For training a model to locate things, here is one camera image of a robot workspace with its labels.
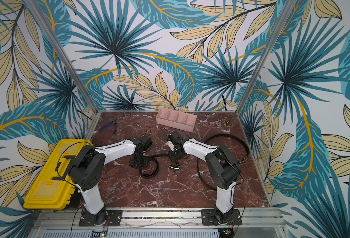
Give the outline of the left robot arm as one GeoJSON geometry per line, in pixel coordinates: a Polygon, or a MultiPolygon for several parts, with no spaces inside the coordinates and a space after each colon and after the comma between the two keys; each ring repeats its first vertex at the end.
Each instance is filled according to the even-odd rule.
{"type": "Polygon", "coordinates": [[[86,142],[76,156],[71,156],[62,178],[70,177],[79,189],[85,203],[84,213],[93,219],[94,224],[102,224],[107,217],[99,191],[104,166],[119,158],[130,156],[129,165],[135,169],[143,169],[149,164],[145,153],[152,144],[152,140],[146,135],[141,139],[125,139],[103,147],[95,147],[86,142]]]}

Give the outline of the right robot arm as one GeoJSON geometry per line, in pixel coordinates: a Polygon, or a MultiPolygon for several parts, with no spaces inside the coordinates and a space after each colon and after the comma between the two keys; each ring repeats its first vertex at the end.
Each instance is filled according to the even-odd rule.
{"type": "Polygon", "coordinates": [[[194,138],[182,137],[177,131],[167,137],[170,159],[177,162],[192,155],[206,162],[213,182],[217,186],[215,202],[215,220],[226,224],[234,212],[234,187],[240,178],[241,169],[233,154],[226,146],[211,146],[194,138]]]}

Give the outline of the pink compartment storage tray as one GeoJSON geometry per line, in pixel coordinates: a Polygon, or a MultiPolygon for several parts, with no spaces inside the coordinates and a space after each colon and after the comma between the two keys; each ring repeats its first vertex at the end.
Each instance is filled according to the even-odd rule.
{"type": "Polygon", "coordinates": [[[194,131],[196,120],[197,116],[194,114],[168,108],[161,108],[156,115],[157,124],[187,132],[194,131]]]}

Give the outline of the yellow tool case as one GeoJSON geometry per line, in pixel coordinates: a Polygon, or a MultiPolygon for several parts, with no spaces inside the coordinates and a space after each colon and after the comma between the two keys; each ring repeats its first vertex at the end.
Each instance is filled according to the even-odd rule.
{"type": "Polygon", "coordinates": [[[25,209],[63,210],[70,203],[75,185],[64,172],[86,145],[93,143],[85,139],[62,139],[56,145],[24,199],[25,209]]]}

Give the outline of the blue handled pliers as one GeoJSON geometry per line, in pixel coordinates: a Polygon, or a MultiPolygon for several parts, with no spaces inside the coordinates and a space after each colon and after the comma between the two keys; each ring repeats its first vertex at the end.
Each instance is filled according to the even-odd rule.
{"type": "Polygon", "coordinates": [[[106,124],[102,125],[102,126],[98,129],[98,132],[103,131],[104,129],[106,129],[106,128],[107,128],[108,126],[110,126],[110,125],[113,125],[113,134],[115,134],[115,133],[116,133],[116,128],[117,128],[117,126],[116,126],[116,121],[115,121],[115,120],[109,121],[109,122],[107,122],[106,124]]]}

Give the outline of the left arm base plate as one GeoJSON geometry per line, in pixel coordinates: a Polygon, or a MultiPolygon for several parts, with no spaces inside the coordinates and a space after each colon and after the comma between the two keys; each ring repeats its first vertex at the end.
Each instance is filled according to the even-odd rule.
{"type": "Polygon", "coordinates": [[[122,217],[121,210],[100,210],[97,214],[91,214],[86,209],[81,212],[80,227],[117,227],[122,217]]]}

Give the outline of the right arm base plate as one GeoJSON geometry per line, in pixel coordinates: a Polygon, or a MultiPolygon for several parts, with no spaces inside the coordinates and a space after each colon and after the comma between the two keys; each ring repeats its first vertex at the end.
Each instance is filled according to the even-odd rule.
{"type": "Polygon", "coordinates": [[[226,213],[222,213],[217,208],[203,209],[201,210],[201,219],[203,226],[242,225],[240,211],[234,208],[226,213]]]}

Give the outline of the aluminium front rail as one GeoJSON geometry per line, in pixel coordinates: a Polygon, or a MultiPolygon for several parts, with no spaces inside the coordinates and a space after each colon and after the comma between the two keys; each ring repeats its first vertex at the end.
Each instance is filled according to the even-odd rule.
{"type": "Polygon", "coordinates": [[[207,208],[117,208],[117,227],[80,227],[79,211],[42,212],[30,238],[289,238],[291,234],[278,208],[238,208],[242,225],[203,226],[207,208]]]}

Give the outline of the right aluminium frame post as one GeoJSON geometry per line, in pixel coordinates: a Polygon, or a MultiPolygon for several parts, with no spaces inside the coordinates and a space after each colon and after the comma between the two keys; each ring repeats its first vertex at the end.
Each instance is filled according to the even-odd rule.
{"type": "Polygon", "coordinates": [[[287,22],[288,17],[290,16],[293,7],[295,6],[296,0],[292,0],[292,1],[287,1],[285,3],[285,6],[280,14],[280,17],[277,19],[276,23],[275,23],[275,28],[274,31],[272,32],[272,34],[269,35],[269,39],[264,47],[264,50],[257,62],[257,65],[251,75],[251,78],[248,82],[248,84],[246,85],[245,91],[241,97],[240,103],[238,104],[236,113],[238,116],[240,116],[241,112],[243,111],[243,108],[245,106],[246,101],[248,100],[248,98],[250,97],[251,91],[253,90],[253,87],[255,86],[256,80],[260,75],[260,71],[263,68],[265,61],[267,59],[267,57],[270,55],[278,37],[280,36],[284,25],[287,22]]]}

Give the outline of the aluminium frame post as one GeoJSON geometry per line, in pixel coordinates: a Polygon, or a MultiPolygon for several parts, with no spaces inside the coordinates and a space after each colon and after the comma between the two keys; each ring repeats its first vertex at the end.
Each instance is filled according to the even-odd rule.
{"type": "Polygon", "coordinates": [[[36,1],[26,0],[25,3],[28,9],[31,11],[31,14],[34,17],[34,19],[39,24],[42,32],[46,35],[48,41],[52,45],[53,49],[56,51],[57,56],[60,58],[62,64],[64,64],[72,80],[77,85],[78,90],[83,95],[86,104],[89,106],[89,108],[94,114],[97,114],[98,108],[95,106],[93,100],[87,92],[84,84],[82,83],[78,73],[76,72],[72,62],[70,61],[70,58],[66,54],[54,30],[52,30],[52,27],[49,25],[49,21],[44,16],[42,9],[36,1]]]}
{"type": "Polygon", "coordinates": [[[285,6],[280,14],[280,17],[277,19],[276,23],[275,23],[275,28],[274,31],[272,32],[272,34],[269,35],[269,39],[264,47],[264,50],[257,62],[257,65],[251,75],[251,78],[248,82],[248,84],[246,85],[245,91],[241,97],[240,103],[238,104],[236,113],[238,116],[240,116],[241,112],[243,111],[243,108],[245,106],[246,101],[248,100],[248,98],[250,97],[251,91],[253,90],[253,87],[255,86],[256,80],[260,75],[260,71],[263,68],[265,61],[267,59],[267,57],[270,55],[278,37],[280,36],[284,25],[287,22],[288,17],[290,16],[293,7],[295,6],[296,0],[292,0],[292,1],[287,1],[285,3],[285,6]]]}

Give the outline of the left aluminium frame post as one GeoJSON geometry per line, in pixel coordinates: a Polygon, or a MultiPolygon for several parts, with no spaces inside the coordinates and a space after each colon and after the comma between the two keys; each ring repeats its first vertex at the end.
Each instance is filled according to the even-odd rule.
{"type": "Polygon", "coordinates": [[[36,1],[26,0],[25,3],[28,9],[31,11],[31,14],[34,17],[34,19],[39,24],[42,32],[46,35],[48,41],[52,45],[53,49],[56,51],[57,56],[60,58],[62,64],[64,64],[72,80],[77,85],[78,90],[83,95],[86,104],[89,106],[89,108],[94,114],[97,114],[98,108],[95,106],[93,100],[87,92],[84,84],[82,83],[78,73],[76,72],[72,62],[70,61],[70,58],[66,54],[54,30],[52,30],[52,27],[49,25],[49,21],[44,16],[42,9],[36,1]]]}

